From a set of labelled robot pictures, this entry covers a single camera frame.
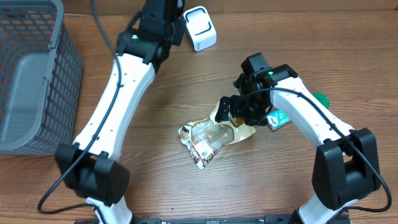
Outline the green lidded jar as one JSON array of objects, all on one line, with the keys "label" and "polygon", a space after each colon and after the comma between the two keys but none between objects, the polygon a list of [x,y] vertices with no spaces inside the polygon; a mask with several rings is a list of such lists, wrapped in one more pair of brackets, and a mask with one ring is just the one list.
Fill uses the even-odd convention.
[{"label": "green lidded jar", "polygon": [[326,108],[330,107],[329,99],[322,93],[314,93],[313,96]]}]

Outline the small green white carton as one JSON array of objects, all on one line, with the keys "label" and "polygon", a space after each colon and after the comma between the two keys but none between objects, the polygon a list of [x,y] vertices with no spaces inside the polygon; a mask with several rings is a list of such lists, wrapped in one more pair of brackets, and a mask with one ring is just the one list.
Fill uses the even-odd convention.
[{"label": "small green white carton", "polygon": [[281,110],[275,110],[267,115],[268,125],[272,130],[277,130],[291,122],[291,119]]}]

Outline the white barcode scanner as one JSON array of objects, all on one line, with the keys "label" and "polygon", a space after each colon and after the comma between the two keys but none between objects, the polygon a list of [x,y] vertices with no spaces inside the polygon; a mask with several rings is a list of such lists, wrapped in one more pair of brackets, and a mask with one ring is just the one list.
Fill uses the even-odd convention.
[{"label": "white barcode scanner", "polygon": [[210,15],[204,6],[196,6],[183,13],[186,31],[196,52],[216,44],[217,33]]}]

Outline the dark grey plastic basket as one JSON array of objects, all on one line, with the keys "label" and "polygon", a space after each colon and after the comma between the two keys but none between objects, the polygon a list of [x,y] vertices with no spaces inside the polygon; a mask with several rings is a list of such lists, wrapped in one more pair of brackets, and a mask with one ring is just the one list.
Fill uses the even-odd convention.
[{"label": "dark grey plastic basket", "polygon": [[60,0],[1,0],[1,154],[72,141],[83,61]]}]

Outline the brown pantree snack bag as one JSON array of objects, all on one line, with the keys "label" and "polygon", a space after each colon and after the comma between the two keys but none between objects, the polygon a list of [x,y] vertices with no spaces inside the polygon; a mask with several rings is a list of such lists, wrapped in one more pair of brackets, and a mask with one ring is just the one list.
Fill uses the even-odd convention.
[{"label": "brown pantree snack bag", "polygon": [[181,143],[187,146],[196,166],[202,170],[226,145],[235,144],[252,136],[256,130],[242,118],[228,115],[227,121],[217,122],[218,105],[209,117],[189,122],[178,130]]}]

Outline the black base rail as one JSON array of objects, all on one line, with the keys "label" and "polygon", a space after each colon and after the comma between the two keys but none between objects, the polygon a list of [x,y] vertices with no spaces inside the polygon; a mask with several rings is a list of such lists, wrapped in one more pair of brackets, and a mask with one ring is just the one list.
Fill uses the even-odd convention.
[{"label": "black base rail", "polygon": [[159,218],[136,218],[134,224],[293,224],[299,223],[291,215],[278,214],[264,217],[236,217],[236,218],[188,218],[161,220]]}]

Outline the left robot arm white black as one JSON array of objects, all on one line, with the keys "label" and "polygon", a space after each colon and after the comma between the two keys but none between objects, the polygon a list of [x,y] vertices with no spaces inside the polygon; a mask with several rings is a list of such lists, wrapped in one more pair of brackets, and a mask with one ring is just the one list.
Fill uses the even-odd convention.
[{"label": "left robot arm white black", "polygon": [[55,161],[59,182],[85,199],[96,223],[134,223],[124,195],[130,172],[119,162],[127,128],[143,94],[154,81],[170,48],[182,41],[184,1],[146,1],[112,45],[90,2],[96,25],[113,57],[104,92],[75,140],[59,144]]}]

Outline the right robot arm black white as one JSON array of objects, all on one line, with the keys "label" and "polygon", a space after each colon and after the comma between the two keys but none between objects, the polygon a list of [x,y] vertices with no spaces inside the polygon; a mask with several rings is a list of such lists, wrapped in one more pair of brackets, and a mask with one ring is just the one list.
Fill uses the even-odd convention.
[{"label": "right robot arm black white", "polygon": [[238,95],[220,99],[217,122],[241,118],[249,126],[267,124],[271,108],[284,112],[315,149],[314,196],[285,223],[342,223],[341,214],[381,187],[376,138],[333,115],[307,90],[287,64],[271,67],[261,53],[248,56],[233,83]]}]

